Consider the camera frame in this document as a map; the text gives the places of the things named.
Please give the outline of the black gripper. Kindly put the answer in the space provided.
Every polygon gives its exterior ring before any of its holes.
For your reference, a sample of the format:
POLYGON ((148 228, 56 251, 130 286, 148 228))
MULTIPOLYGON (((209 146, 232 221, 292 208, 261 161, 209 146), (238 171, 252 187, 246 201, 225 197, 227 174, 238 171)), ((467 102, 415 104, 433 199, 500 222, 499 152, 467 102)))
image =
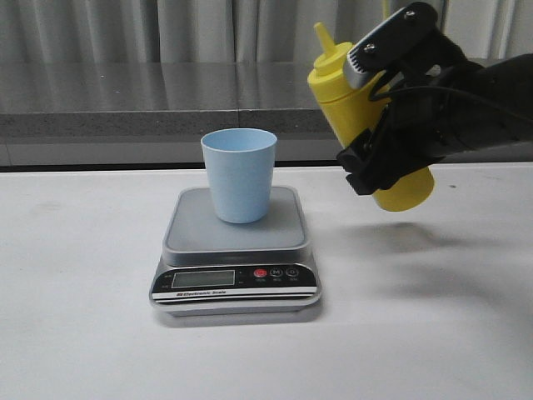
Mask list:
POLYGON ((389 102, 379 122, 337 155, 357 194, 397 185, 412 192, 416 167, 520 142, 519 57, 483 67, 442 33, 430 32, 383 72, 380 86, 402 78, 387 92, 372 91, 373 100, 389 102))

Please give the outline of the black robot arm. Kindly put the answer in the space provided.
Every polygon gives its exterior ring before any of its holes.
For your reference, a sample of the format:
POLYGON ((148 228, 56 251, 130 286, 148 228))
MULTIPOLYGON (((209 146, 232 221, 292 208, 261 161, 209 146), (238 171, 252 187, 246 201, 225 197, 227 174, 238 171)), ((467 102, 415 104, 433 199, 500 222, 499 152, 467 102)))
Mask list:
POLYGON ((360 195, 389 189, 450 155, 532 140, 530 54, 482 67, 433 30, 374 35, 348 59, 382 74, 368 98, 388 102, 376 127, 337 156, 360 195))

